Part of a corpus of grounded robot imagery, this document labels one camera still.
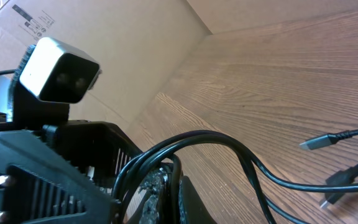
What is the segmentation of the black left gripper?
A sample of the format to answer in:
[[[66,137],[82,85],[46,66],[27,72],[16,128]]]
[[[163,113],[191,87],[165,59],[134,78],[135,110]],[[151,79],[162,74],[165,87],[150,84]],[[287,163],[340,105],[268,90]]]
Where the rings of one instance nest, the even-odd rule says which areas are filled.
[[[19,77],[34,50],[3,72],[14,77],[0,111],[0,223],[110,223],[108,190],[141,150],[116,124],[67,122],[68,104],[28,91]],[[42,140],[21,130],[41,128]]]

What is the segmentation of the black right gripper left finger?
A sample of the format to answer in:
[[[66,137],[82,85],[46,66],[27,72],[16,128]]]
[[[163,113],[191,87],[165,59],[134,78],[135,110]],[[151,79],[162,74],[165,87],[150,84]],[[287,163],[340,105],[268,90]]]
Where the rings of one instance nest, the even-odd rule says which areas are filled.
[[[140,184],[145,195],[127,224],[159,224],[163,221],[168,174],[163,168],[148,173]]]

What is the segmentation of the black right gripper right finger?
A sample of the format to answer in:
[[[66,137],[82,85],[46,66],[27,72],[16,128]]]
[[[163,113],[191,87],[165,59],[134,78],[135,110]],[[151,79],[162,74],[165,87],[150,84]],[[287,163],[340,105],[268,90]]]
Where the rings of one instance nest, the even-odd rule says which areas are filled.
[[[180,179],[178,206],[181,224],[216,224],[187,176]]]

